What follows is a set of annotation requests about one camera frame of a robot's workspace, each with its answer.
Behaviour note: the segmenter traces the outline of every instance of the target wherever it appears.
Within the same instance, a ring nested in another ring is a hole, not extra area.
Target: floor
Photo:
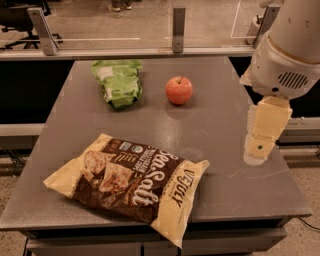
[[[171,47],[173,7],[185,7],[186,47],[245,45],[258,0],[135,0],[133,9],[113,12],[111,0],[49,0],[46,17],[59,33],[61,49]],[[22,33],[0,33],[0,47]]]
[[[252,18],[261,14],[258,0],[142,0],[133,10],[114,13],[109,0],[50,1],[52,15],[47,17],[52,32],[59,32],[64,49],[124,47],[170,47],[172,7],[185,6],[185,45],[212,47],[245,45]],[[17,40],[21,33],[0,33],[0,47]],[[315,147],[282,148],[292,175],[312,207],[314,214],[305,219],[320,227],[320,160]],[[12,175],[12,164],[0,159],[0,215],[19,180]],[[320,232],[299,219],[286,225],[288,237],[267,252],[254,256],[319,255]],[[0,232],[0,256],[21,256],[25,238],[16,232]]]

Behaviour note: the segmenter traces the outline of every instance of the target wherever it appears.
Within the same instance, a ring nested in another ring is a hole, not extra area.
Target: table surface
[[[192,222],[312,214],[278,149],[259,167],[243,162],[250,99],[227,57],[143,60],[142,99],[119,112],[102,100],[91,63],[78,61],[72,67],[1,216],[0,229],[141,225],[85,209],[43,184],[101,133],[194,162],[208,159],[211,166],[199,184]],[[188,77],[194,85],[192,99],[179,107],[164,93],[166,81],[175,75]]]

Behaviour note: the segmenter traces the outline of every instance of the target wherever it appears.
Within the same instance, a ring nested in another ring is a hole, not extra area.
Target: brown chip bag
[[[194,194],[208,166],[208,161],[194,164],[101,134],[44,184],[88,208],[148,223],[181,248]]]

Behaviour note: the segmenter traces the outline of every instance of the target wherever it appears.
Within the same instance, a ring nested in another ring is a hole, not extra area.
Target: logo
[[[136,145],[133,146],[131,150],[135,153],[141,153],[143,151],[143,147]]]

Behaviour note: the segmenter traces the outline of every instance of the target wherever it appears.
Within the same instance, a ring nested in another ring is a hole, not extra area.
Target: cable
[[[299,220],[301,220],[301,221],[302,221],[306,226],[308,226],[309,228],[312,228],[312,229],[314,229],[314,230],[316,230],[316,231],[320,231],[320,228],[310,225],[308,222],[306,222],[306,221],[303,220],[302,218],[299,218]]]

